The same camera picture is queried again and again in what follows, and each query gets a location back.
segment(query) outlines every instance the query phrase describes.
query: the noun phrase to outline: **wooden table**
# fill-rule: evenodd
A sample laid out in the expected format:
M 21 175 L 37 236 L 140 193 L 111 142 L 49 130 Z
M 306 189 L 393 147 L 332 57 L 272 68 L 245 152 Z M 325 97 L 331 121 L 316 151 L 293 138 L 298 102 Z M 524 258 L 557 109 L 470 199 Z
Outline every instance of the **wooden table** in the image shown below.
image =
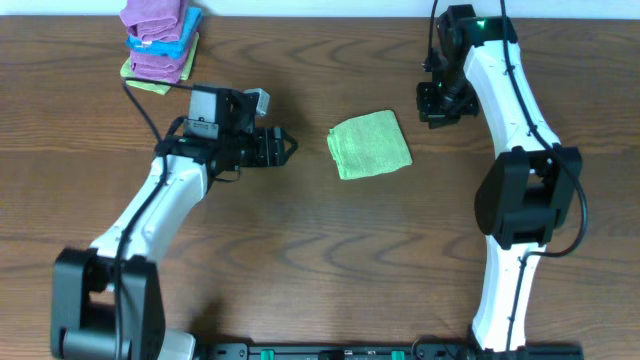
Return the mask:
M 636 358 L 640 23 L 515 25 L 541 110 L 582 152 L 591 210 L 575 256 L 538 268 L 528 339 Z M 486 257 L 473 199 L 493 147 L 483 116 L 433 131 L 418 122 L 426 34 L 424 19 L 205 19 L 190 80 L 267 89 L 260 125 L 301 146 L 193 209 L 161 266 L 171 327 L 256 342 L 465 336 Z M 49 356 L 55 257 L 106 230 L 148 173 L 153 137 L 118 74 L 124 38 L 117 17 L 0 18 L 0 358 Z M 135 91 L 161 129 L 187 112 L 186 92 Z M 341 181 L 329 129 L 383 109 L 413 165 Z M 575 236 L 575 205 L 550 248 Z

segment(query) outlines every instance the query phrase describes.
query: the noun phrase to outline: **pink towel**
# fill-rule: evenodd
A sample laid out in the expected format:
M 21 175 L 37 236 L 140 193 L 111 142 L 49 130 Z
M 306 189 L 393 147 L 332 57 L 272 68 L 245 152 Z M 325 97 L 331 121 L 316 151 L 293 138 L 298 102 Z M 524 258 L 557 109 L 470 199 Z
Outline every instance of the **pink towel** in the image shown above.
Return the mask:
M 180 75 L 182 75 L 182 70 L 189 57 L 194 38 L 195 35 L 192 35 L 189 47 L 178 59 L 172 59 L 168 56 L 143 54 L 131 50 L 131 70 L 133 70 L 136 76 L 145 79 L 177 83 L 180 80 Z
M 187 0 L 128 0 L 120 12 L 127 33 L 142 41 L 178 41 L 184 28 Z

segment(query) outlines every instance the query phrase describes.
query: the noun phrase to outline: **green towel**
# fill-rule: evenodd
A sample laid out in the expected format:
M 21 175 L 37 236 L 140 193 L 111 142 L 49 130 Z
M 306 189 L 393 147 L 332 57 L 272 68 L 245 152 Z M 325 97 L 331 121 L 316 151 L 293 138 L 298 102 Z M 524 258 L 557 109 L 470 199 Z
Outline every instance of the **green towel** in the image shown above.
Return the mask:
M 340 179 L 351 180 L 411 165 L 411 154 L 393 111 L 349 119 L 327 136 Z
M 196 56 L 196 45 L 198 45 L 198 39 L 200 39 L 200 34 L 196 33 L 193 38 L 193 45 L 191 46 L 191 50 L 189 51 L 189 57 L 187 57 L 187 61 L 184 64 L 184 69 L 182 69 L 182 74 L 180 75 L 181 80 L 189 79 L 189 74 L 191 74 L 191 67 L 193 66 L 193 58 Z M 122 68 L 120 69 L 120 76 L 122 77 L 135 77 L 133 70 L 131 70 L 131 58 L 128 58 L 127 61 L 122 64 Z M 153 91 L 154 93 L 164 95 L 166 94 L 170 86 L 167 85 L 156 85 L 156 84 L 147 84 L 139 81 L 129 81 L 127 82 L 129 86 L 137 87 L 142 90 Z

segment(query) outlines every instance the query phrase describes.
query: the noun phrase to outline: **black cable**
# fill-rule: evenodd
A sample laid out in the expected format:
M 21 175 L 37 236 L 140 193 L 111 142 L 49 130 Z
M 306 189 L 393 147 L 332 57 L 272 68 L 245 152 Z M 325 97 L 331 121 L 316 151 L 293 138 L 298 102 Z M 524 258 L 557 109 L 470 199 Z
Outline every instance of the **black cable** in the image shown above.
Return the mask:
M 429 54 L 427 57 L 427 60 L 429 62 L 433 61 L 431 60 L 431 57 L 433 56 L 433 47 L 431 46 L 432 40 L 433 40 L 433 20 L 435 19 L 436 16 L 436 7 L 438 6 L 438 0 L 434 0 L 433 1 L 433 7 L 431 8 L 431 21 L 429 22 Z
M 580 243 L 582 243 L 582 240 L 584 239 L 584 236 L 587 232 L 587 226 L 589 222 L 588 220 L 589 211 L 587 206 L 587 197 L 584 193 L 582 185 L 580 184 L 580 181 L 578 180 L 578 177 L 569 170 L 569 167 L 567 166 L 567 164 L 564 162 L 564 160 L 562 160 L 560 156 L 558 156 L 558 154 L 553 149 L 553 147 L 551 147 L 551 145 L 549 145 L 542 138 L 542 136 L 538 132 L 536 125 L 533 123 L 533 120 L 531 120 L 531 115 L 527 110 L 527 106 L 524 102 L 522 94 L 520 93 L 520 88 L 518 87 L 516 77 L 513 74 L 513 69 L 515 67 L 511 65 L 511 59 L 509 58 L 509 46 L 508 46 L 508 39 L 507 39 L 507 10 L 505 6 L 505 0 L 500 0 L 500 8 L 502 11 L 502 30 L 504 33 L 502 45 L 503 45 L 503 51 L 504 51 L 504 59 L 507 66 L 507 73 L 509 74 L 509 79 L 511 80 L 513 91 L 515 92 L 516 98 L 518 99 L 518 103 L 522 108 L 522 113 L 527 121 L 527 125 L 529 125 L 529 131 L 535 137 L 535 139 L 540 143 L 540 145 L 542 145 L 542 147 L 544 147 L 544 149 L 550 154 L 552 160 L 555 161 L 560 166 L 562 171 L 567 173 L 569 179 L 571 180 L 571 183 L 573 184 L 573 186 L 576 189 L 576 192 L 578 193 L 578 200 L 580 201 L 580 229 L 578 230 L 578 235 L 576 236 L 575 240 L 568 248 L 559 252 L 542 252 L 542 251 L 526 252 L 522 257 L 522 259 L 520 259 L 520 273 L 518 274 L 518 283 L 516 284 L 515 299 L 513 302 L 511 317 L 509 318 L 509 330 L 507 333 L 506 351 L 507 353 L 509 353 L 509 348 L 511 346 L 511 336 L 513 334 L 513 323 L 515 321 L 516 311 L 518 308 L 518 301 L 520 298 L 520 289 L 522 287 L 524 270 L 527 267 L 527 260 L 529 259 L 530 256 L 561 258 L 575 251 L 578 248 L 578 246 L 580 246 Z
M 167 135 L 165 135 L 164 137 L 166 138 L 167 136 L 175 134 L 176 131 L 178 131 L 178 128 L 180 128 L 180 125 L 184 123 L 185 119 L 186 117 L 184 116 L 178 116 L 175 120 L 173 120 L 171 122 L 171 125 L 169 126 L 169 130 L 167 130 Z
M 138 100 L 136 100 L 135 96 L 133 96 L 133 94 L 131 93 L 131 90 L 129 89 L 129 86 L 127 85 L 127 81 L 140 81 L 140 82 L 145 82 L 145 83 L 149 83 L 149 84 L 167 85 L 167 86 L 171 86 L 171 87 L 175 87 L 175 88 L 179 88 L 179 89 L 185 89 L 185 90 L 193 90 L 193 88 L 191 86 L 188 86 L 188 85 L 170 84 L 170 83 L 165 83 L 165 82 L 162 82 L 162 81 L 139 79 L 139 78 L 134 78 L 134 77 L 125 77 L 123 79 L 122 88 L 124 89 L 124 92 L 127 94 L 127 96 L 129 96 L 129 99 L 131 100 L 133 105 L 135 105 L 135 107 L 138 109 L 138 111 L 140 112 L 140 114 L 144 118 L 145 122 L 147 123 L 147 125 L 149 126 L 151 131 L 153 132 L 153 135 L 155 136 L 157 142 L 160 143 L 162 141 L 162 138 L 160 137 L 160 133 L 158 132 L 158 128 L 153 123 L 153 120 L 151 120 L 151 118 L 146 113 L 146 111 L 144 111 L 144 109 L 142 108 L 142 106 L 140 105 Z M 182 117 L 174 120 L 174 124 L 177 123 L 177 122 L 179 122 L 179 123 L 178 123 L 177 127 L 175 127 L 175 129 L 174 129 L 174 124 L 172 124 L 172 126 L 169 128 L 169 131 L 175 132 L 177 130 L 177 128 L 180 126 L 180 123 L 182 123 L 182 121 L 184 121 L 184 118 L 182 118 Z M 114 302 L 115 302 L 115 322 L 116 322 L 116 324 L 115 324 L 116 325 L 116 329 L 115 329 L 115 336 L 116 336 L 116 339 L 115 339 L 116 340 L 115 359 L 116 360 L 120 360 L 121 357 L 122 357 L 122 299 L 121 299 L 121 296 L 122 296 L 122 279 L 121 279 L 122 255 L 124 253 L 125 245 L 128 244 L 129 241 L 131 240 L 129 237 L 131 235 L 131 232 L 133 231 L 133 228 L 134 228 L 136 222 L 140 219 L 140 217 L 142 216 L 142 214 L 144 213 L 146 208 L 149 207 L 149 204 L 151 204 L 151 202 L 156 197 L 158 192 L 160 192 L 160 189 L 162 189 L 162 187 L 166 183 L 167 175 L 168 175 L 167 157 L 165 155 L 165 156 L 162 156 L 162 173 L 160 174 L 160 180 L 158 181 L 158 184 L 156 184 L 156 186 L 153 188 L 153 190 L 151 191 L 149 196 L 145 199 L 145 201 L 142 203 L 142 205 L 140 205 L 138 210 L 136 210 L 135 214 L 133 214 L 133 216 L 131 217 L 131 220 L 129 220 L 129 223 L 124 228 L 124 230 L 122 230 L 122 234 L 120 235 L 120 242 L 118 243 L 118 248 L 116 250 L 116 256 L 114 258 L 114 263 L 113 263 L 114 264 L 113 265 L 114 266 L 114 268 L 113 268 L 113 274 L 114 274 L 114 278 L 113 278 L 113 295 L 114 295 Z

